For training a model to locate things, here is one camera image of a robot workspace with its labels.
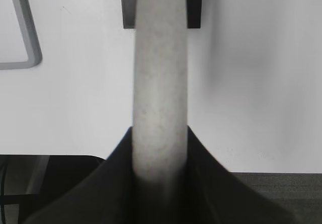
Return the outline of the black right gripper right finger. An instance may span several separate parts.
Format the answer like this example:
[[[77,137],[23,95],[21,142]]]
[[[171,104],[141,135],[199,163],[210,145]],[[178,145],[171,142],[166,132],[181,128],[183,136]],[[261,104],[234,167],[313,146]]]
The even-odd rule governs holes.
[[[187,223],[299,223],[222,166],[188,129]]]

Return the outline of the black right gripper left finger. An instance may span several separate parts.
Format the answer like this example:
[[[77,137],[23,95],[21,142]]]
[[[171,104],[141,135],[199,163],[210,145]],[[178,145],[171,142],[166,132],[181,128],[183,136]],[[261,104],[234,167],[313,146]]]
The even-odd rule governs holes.
[[[132,129],[97,169],[26,223],[135,223]]]

